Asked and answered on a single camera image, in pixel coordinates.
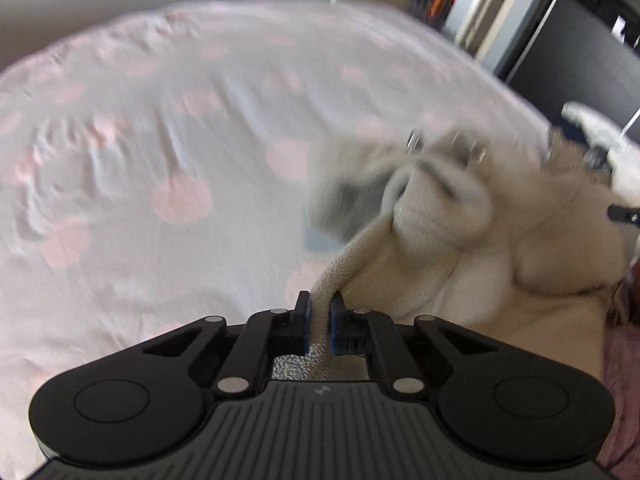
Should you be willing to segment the white gloved right hand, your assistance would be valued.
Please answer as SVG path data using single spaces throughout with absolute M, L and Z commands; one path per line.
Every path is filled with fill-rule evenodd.
M 631 141 L 612 119 L 579 102 L 563 105 L 561 116 L 584 133 L 590 146 L 608 150 L 613 167 L 612 189 L 626 202 L 639 206 L 639 145 Z

